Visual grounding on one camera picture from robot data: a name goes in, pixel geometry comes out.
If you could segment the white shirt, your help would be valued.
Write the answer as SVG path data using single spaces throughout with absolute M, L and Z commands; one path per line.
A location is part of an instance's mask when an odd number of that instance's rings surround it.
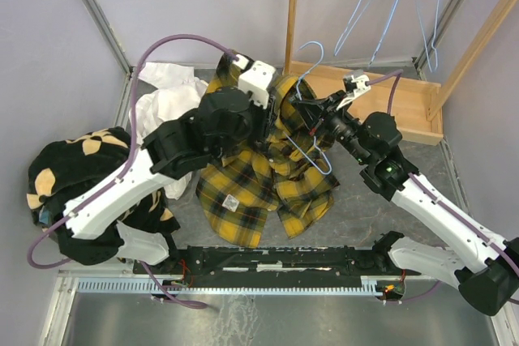
M 139 73 L 139 80 L 154 87 L 136 102 L 136 138 L 142 145 L 164 122 L 180 118 L 199 106 L 208 83 L 195 76 L 192 66 L 165 62 L 148 62 Z

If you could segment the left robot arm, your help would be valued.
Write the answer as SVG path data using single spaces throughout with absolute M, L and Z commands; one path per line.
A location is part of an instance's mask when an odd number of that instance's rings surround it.
M 74 211 L 58 233 L 61 254 L 86 266 L 114 257 L 153 265 L 170 273 L 179 253 L 169 233 L 148 232 L 119 220 L 125 211 L 161 187 L 205 168 L 240 143 L 259 145 L 274 117 L 275 96 L 265 105 L 251 92 L 223 87 L 202 97 L 199 106 L 159 125 L 143 141 L 128 170 L 118 168 L 87 192 L 91 202 Z

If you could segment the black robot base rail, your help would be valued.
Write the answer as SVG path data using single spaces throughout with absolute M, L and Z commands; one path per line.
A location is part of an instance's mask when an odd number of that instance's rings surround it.
M 391 262 L 388 251 L 403 237 L 385 233 L 369 249 L 189 246 L 150 269 L 169 281 L 186 278 L 188 287 L 359 287 L 364 276 L 401 277 L 402 269 Z

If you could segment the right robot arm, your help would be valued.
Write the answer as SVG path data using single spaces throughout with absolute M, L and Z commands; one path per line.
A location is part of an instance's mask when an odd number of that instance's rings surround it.
M 421 221 L 446 248 L 399 237 L 373 252 L 373 267 L 430 276 L 455 289 L 477 311 L 494 316 L 518 290 L 518 240 L 506 240 L 472 219 L 440 193 L 407 160 L 393 116 L 370 113 L 359 121 L 348 112 L 345 93 L 318 99 L 291 99 L 311 135 L 333 137 L 362 167 L 363 182 L 374 193 Z

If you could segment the yellow plaid shirt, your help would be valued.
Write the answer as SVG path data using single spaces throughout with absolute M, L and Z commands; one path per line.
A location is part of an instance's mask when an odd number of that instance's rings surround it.
M 259 245 L 270 212 L 287 237 L 304 233 L 332 207 L 339 185 L 322 155 L 333 137 L 313 139 L 290 102 L 296 95 L 314 98 L 309 83 L 281 75 L 273 95 L 276 116 L 265 146 L 239 144 L 202 169 L 195 190 L 212 230 L 237 246 Z

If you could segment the wooden clothes rack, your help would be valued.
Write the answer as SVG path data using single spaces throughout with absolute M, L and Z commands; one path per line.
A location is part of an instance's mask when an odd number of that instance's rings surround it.
M 403 91 L 397 92 L 396 106 L 393 106 L 392 113 L 396 115 L 397 125 L 404 140 L 433 146 L 440 142 L 444 137 L 443 106 L 517 2 L 518 0 L 499 0 L 496 3 L 443 85 L 416 79 L 401 79 L 402 84 L 399 85 L 403 87 Z M 301 75 L 311 64 L 292 60 L 296 8 L 297 0 L 289 0 L 284 72 Z M 317 89 L 318 96 L 335 92 L 342 86 L 341 78 L 346 71 L 333 66 L 317 66 L 315 73 L 310 74 L 311 86 Z M 391 82 L 387 80 L 374 85 L 368 95 L 361 96 L 353 102 L 350 112 L 355 117 L 365 119 L 372 112 L 385 111 L 391 87 Z

